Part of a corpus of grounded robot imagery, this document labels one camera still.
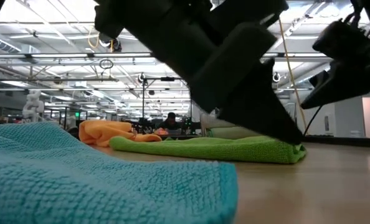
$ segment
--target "ceiling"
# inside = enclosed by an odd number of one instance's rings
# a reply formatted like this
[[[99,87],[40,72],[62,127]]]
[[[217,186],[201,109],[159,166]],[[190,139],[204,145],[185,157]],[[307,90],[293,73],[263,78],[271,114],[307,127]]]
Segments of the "ceiling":
[[[6,0],[0,12],[0,40],[9,46],[14,47],[26,53],[31,46],[32,52],[43,54],[64,54],[64,53],[104,53],[110,49],[103,47],[98,43],[95,36],[98,32],[93,28],[95,17],[92,0],[27,0],[28,7],[25,7],[21,0]],[[331,3],[316,3],[313,1],[288,1],[290,9],[281,15],[283,30],[285,31],[287,50],[291,53],[316,53],[311,48],[313,42],[319,33],[330,23],[338,20],[353,11],[349,1],[334,1]],[[311,18],[307,19],[305,14],[309,12]],[[363,13],[361,18],[361,27],[370,28],[369,19]],[[276,23],[269,30],[280,37],[280,25]],[[122,45],[122,52],[149,52],[128,31],[124,30],[119,36]],[[278,42],[270,52],[284,52],[283,41],[279,38]],[[290,62],[290,67],[295,76],[295,80],[300,86],[305,86],[305,80],[311,75],[325,69],[328,66],[328,59],[297,59]],[[138,77],[141,73],[148,78],[159,77],[178,77],[167,65],[158,62],[154,58],[116,58],[114,66],[111,69],[104,70],[100,68],[100,60],[89,58],[77,59],[47,59],[39,58],[39,65],[30,67],[30,63],[18,59],[0,59],[0,66],[17,71],[22,76],[35,75],[37,78],[101,78],[104,81],[91,80],[87,82],[63,82],[54,84],[52,82],[28,83],[28,86],[42,86],[43,88],[139,88],[141,84]],[[290,86],[288,64],[284,59],[278,59],[274,71],[279,73],[281,80],[274,85],[278,88],[287,88]],[[115,81],[106,80],[112,77]],[[0,83],[0,88],[22,88],[20,83]],[[146,114],[167,113],[171,110],[186,113],[189,110],[189,92],[186,90],[186,84],[181,80],[175,82],[155,81],[149,88],[171,88],[169,91],[155,91],[154,95],[146,94],[149,98],[148,111]],[[56,95],[54,91],[44,91],[44,95],[52,101],[62,101],[61,99],[51,98]],[[62,96],[66,100],[72,100],[68,97],[81,101],[113,102],[113,105],[105,106],[106,110],[122,108],[126,113],[137,109],[142,105],[141,91],[117,90],[117,91],[99,91],[99,93],[85,93],[84,91],[66,91]],[[172,104],[172,99],[179,98]]]

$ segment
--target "microfiber towel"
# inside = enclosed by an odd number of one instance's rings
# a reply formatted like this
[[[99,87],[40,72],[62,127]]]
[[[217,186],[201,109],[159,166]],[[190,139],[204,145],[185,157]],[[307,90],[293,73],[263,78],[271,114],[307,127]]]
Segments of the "microfiber towel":
[[[114,137],[110,139],[110,147],[117,151],[165,156],[277,164],[295,164],[306,155],[302,145],[292,146],[266,136],[236,140],[193,138],[162,142],[133,142],[125,138]]]
[[[129,162],[52,123],[0,125],[0,223],[230,223],[235,167]]]
[[[83,121],[80,123],[78,136],[85,144],[96,144],[101,147],[108,147],[110,138],[114,136],[139,142],[161,141],[155,134],[133,134],[131,123],[119,121]]]

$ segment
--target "table surface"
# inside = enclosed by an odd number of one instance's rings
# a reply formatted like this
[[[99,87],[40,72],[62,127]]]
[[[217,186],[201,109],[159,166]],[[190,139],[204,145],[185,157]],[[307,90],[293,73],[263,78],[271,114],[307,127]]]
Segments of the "table surface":
[[[305,146],[307,157],[297,165],[234,163],[235,223],[370,224],[370,148]],[[129,161],[192,160],[96,148]]]

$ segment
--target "teal towel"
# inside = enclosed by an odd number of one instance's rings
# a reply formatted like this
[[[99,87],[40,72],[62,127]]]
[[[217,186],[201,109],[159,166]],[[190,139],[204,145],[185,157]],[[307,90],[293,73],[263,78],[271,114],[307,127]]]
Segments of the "teal towel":
[[[0,125],[0,223],[231,223],[235,167],[129,162],[52,123]]]

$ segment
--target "cable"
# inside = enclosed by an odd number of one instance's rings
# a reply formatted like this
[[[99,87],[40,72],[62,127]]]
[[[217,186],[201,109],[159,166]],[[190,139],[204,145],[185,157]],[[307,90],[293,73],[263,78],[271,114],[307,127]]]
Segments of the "cable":
[[[323,107],[323,105],[322,106],[320,106],[318,109],[317,109],[317,111],[315,111],[315,114],[314,114],[314,116],[312,116],[312,118],[311,118],[311,120],[310,120],[310,122],[308,123],[308,125],[307,125],[307,128],[305,129],[305,131],[304,131],[304,137],[307,135],[307,131],[308,131],[308,129],[310,128],[310,126],[311,126],[311,124],[312,124],[312,122],[314,121],[314,119],[315,119],[315,117],[316,117],[316,115],[320,112],[320,110],[322,109],[322,107]]]
[[[90,32],[88,33],[88,44],[90,45],[91,48],[95,49],[95,48],[97,48],[99,46],[99,33],[98,33],[98,37],[97,37],[97,44],[96,45],[93,45],[91,43],[91,38],[90,38],[91,32],[92,32],[92,27],[90,29]]]
[[[289,60],[289,54],[288,54],[287,46],[286,46],[285,34],[284,34],[284,31],[283,31],[282,21],[280,20],[280,17],[279,17],[279,26],[280,26],[280,34],[282,35],[282,39],[283,39],[283,48],[285,49],[285,56],[286,56],[286,61],[287,61],[287,67],[289,69],[290,80],[292,81],[293,87],[295,89],[298,108],[300,109],[301,117],[303,118],[304,128],[307,131],[307,124],[306,124],[306,121],[305,121],[305,115],[304,115],[303,109],[301,108],[300,96],[298,95],[295,78],[293,76],[292,68],[290,66],[290,60]]]

